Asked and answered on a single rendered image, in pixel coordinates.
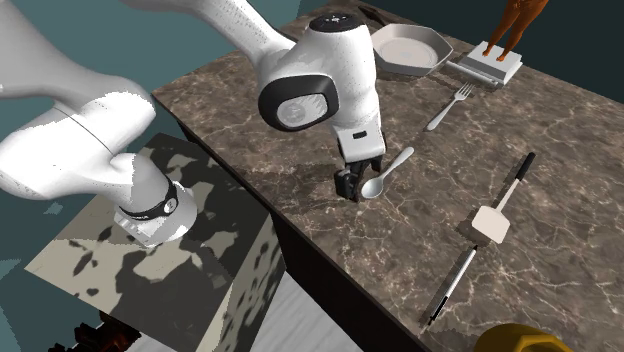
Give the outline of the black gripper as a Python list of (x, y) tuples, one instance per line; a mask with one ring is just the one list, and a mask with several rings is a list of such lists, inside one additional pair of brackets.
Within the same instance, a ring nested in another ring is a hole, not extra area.
[(334, 173), (334, 184), (336, 194), (351, 200), (358, 201), (358, 186), (361, 178), (368, 167), (380, 173), (382, 169), (383, 156), (347, 163), (345, 169)]

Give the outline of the silver spoon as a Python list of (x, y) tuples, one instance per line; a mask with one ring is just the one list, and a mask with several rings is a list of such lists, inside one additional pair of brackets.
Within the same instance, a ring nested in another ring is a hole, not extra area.
[(366, 199), (378, 197), (384, 189), (385, 178), (398, 166), (404, 163), (414, 153), (413, 147), (407, 147), (402, 150), (386, 167), (386, 169), (378, 176), (373, 177), (365, 182), (361, 189), (361, 195)]

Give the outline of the silver fork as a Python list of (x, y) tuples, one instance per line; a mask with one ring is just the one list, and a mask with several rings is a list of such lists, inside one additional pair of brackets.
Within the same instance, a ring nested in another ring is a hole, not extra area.
[(465, 83), (461, 88), (459, 88), (453, 95), (451, 101), (435, 116), (431, 119), (431, 121), (426, 125), (426, 131), (433, 131), (439, 123), (443, 120), (443, 118), (447, 115), (450, 109), (454, 106), (455, 103), (459, 101), (465, 100), (474, 89), (475, 85), (472, 83)]

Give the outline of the white octagonal plate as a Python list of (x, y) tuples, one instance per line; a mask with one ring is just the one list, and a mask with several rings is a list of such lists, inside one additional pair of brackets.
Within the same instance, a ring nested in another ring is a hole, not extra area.
[(371, 35), (377, 66), (390, 73), (423, 77), (453, 53), (453, 47), (429, 27), (388, 24)]

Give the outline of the black and white pen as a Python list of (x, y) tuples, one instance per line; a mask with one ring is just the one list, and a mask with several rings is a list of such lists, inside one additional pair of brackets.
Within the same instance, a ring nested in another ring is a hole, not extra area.
[(448, 299), (450, 298), (450, 296), (452, 295), (453, 291), (455, 290), (456, 286), (458, 285), (459, 281), (461, 280), (461, 278), (463, 277), (465, 271), (467, 270), (468, 266), (470, 265), (471, 261), (473, 260), (473, 258), (475, 257), (476, 253), (477, 253), (477, 249), (478, 246), (475, 245), (470, 252), (468, 253), (468, 255), (466, 256), (466, 258), (464, 259), (464, 261), (462, 262), (461, 266), (459, 267), (459, 269), (457, 270), (457, 272), (454, 274), (452, 281), (450, 282), (450, 284), (446, 287), (446, 290), (442, 296), (442, 298), (440, 299), (439, 303), (436, 305), (435, 309), (433, 310), (433, 312), (431, 313), (429, 320), (427, 322), (427, 325), (430, 326), (439, 316), (442, 308), (444, 307), (444, 305), (446, 304), (446, 302), (448, 301)]

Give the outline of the silver grey stick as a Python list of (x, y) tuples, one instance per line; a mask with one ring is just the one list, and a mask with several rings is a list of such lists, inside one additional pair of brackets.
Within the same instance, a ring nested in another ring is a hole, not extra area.
[(457, 63), (454, 63), (452, 61), (446, 61), (445, 65), (447, 67), (449, 67), (449, 68), (452, 68), (452, 69), (458, 71), (458, 72), (467, 74), (468, 76), (470, 76), (470, 77), (472, 77), (472, 78), (474, 78), (476, 80), (479, 80), (479, 81), (481, 81), (481, 82), (483, 82), (485, 84), (489, 84), (490, 86), (497, 87), (499, 85), (498, 81), (490, 78), (489, 76), (481, 74), (481, 73), (479, 73), (477, 71), (474, 71), (474, 70), (472, 70), (470, 68), (466, 68), (466, 67), (464, 67), (462, 65), (459, 65)]

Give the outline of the orange figure on white base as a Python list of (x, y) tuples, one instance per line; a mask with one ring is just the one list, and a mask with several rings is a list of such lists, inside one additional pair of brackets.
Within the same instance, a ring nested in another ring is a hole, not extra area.
[(481, 42), (457, 64), (489, 76), (499, 85), (506, 85), (523, 65), (522, 56), (513, 49), (548, 1), (507, 0), (489, 40)]

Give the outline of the brown marble top table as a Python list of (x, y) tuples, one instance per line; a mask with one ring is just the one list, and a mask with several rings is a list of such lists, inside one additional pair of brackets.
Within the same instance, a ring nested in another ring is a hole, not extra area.
[[(343, 162), (325, 126), (282, 133), (262, 121), (242, 53), (154, 96), (271, 208), (289, 274), (364, 350), (470, 352), (489, 328), (519, 323), (574, 352), (624, 352), (624, 104), (523, 67), (425, 132), (462, 81), (448, 69), (379, 74), (388, 153), (415, 152), (382, 196), (356, 203), (335, 193)], [(471, 222), (530, 152), (496, 244)]]

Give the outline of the patterned robot stand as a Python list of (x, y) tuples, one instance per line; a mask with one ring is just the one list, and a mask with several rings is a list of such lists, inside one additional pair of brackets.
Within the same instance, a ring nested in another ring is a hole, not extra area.
[(250, 352), (284, 273), (269, 212), (194, 143), (141, 153), (193, 191), (192, 229), (146, 248), (97, 196), (26, 270), (176, 352)]

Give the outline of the yellow rounded object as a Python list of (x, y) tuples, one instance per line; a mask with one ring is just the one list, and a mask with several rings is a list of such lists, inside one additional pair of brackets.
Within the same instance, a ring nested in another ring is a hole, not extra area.
[(473, 352), (574, 352), (554, 335), (516, 323), (506, 323), (485, 331)]

